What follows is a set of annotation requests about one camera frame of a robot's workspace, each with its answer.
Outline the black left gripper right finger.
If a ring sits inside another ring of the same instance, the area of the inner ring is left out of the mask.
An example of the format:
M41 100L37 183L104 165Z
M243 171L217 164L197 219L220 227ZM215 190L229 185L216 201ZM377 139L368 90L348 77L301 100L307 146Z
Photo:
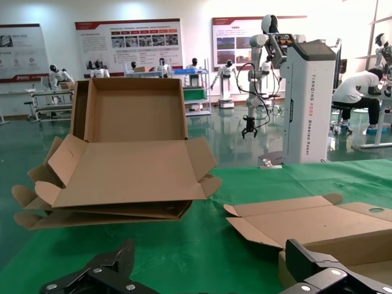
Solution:
M285 244L285 265L295 283L282 293L391 293L391 286L355 273L333 256Z

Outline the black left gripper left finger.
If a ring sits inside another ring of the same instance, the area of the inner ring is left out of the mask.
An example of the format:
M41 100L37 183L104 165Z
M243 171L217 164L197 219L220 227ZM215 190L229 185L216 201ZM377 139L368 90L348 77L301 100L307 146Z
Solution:
M156 293L130 278L134 263L134 241L127 239L118 250L98 254L82 269L44 284L40 293Z

